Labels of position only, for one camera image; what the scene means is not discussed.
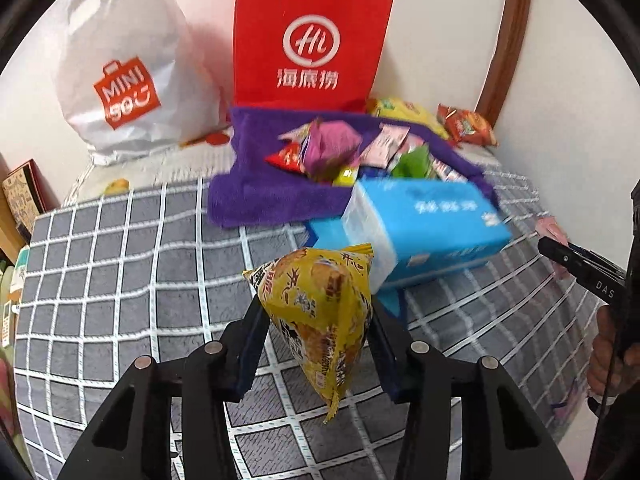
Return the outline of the person's hand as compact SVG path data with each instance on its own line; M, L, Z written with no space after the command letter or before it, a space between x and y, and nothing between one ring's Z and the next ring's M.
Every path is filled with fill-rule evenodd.
M605 387L609 396L618 396L639 381L639 345L631 346L620 359L613 349L616 329L608 306L599 308L597 324L598 334L592 342L587 370L588 386L596 396L604 396Z

